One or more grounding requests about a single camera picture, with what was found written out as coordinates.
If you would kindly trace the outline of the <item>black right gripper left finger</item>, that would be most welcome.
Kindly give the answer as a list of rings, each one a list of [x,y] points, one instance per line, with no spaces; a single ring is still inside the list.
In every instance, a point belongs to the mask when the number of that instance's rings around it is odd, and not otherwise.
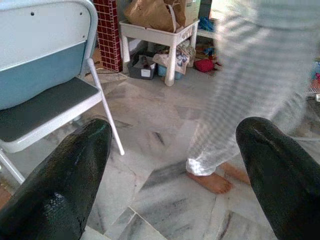
[[[90,120],[65,137],[2,207],[1,239],[80,239],[111,143],[111,125],[101,118]]]

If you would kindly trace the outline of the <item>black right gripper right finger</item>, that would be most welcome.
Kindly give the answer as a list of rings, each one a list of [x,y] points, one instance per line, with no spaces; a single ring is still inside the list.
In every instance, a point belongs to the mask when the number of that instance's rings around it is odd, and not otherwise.
[[[255,196],[279,240],[320,238],[320,166],[262,117],[243,119],[236,142]]]

